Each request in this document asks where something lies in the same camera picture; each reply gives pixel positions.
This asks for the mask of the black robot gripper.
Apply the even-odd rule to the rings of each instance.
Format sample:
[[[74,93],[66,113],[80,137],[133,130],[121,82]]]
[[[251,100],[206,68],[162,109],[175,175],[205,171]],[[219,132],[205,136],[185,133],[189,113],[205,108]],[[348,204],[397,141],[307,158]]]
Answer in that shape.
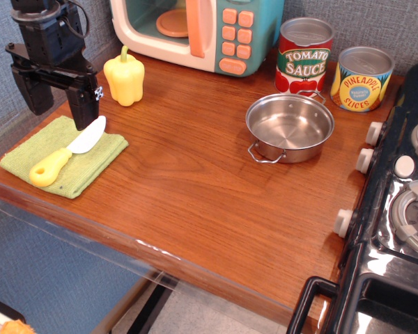
[[[11,70],[28,108],[37,116],[54,105],[51,86],[67,89],[70,111],[78,131],[99,116],[96,70],[84,58],[89,20],[82,26],[77,1],[12,1],[11,17],[18,24],[22,44],[10,43]]]

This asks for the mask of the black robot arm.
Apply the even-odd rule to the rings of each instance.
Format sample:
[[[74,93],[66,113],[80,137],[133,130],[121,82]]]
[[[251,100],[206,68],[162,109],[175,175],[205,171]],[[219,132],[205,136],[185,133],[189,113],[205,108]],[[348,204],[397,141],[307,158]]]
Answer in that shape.
[[[89,25],[76,1],[12,1],[11,16],[22,44],[10,43],[11,70],[28,108],[37,116],[54,105],[53,88],[64,90],[75,126],[85,129],[99,115],[97,71],[84,58]]]

